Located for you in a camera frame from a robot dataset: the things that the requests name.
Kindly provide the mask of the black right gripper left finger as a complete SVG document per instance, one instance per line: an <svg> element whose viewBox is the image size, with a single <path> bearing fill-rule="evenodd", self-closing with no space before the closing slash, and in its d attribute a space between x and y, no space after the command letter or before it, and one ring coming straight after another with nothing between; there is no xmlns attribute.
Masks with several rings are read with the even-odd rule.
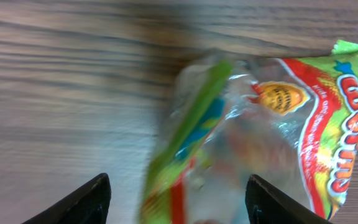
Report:
<svg viewBox="0 0 358 224"><path fill-rule="evenodd" d="M100 173L23 224L106 224L110 200L109 176Z"/></svg>

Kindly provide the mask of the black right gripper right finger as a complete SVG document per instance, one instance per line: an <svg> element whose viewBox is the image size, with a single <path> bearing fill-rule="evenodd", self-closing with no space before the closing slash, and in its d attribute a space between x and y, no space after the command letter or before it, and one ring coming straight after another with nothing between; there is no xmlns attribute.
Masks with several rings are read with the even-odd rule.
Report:
<svg viewBox="0 0 358 224"><path fill-rule="evenodd" d="M245 204L250 224L331 224L255 174L249 177Z"/></svg>

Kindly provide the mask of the green gummy candy bag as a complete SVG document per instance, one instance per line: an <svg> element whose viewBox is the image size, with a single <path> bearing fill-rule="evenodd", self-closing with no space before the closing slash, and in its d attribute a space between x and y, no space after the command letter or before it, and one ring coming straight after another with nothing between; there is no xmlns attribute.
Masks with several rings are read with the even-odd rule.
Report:
<svg viewBox="0 0 358 224"><path fill-rule="evenodd" d="M140 223L249 223L257 175L321 220L344 205L358 151L358 44L322 57L234 61L177 76L145 180Z"/></svg>

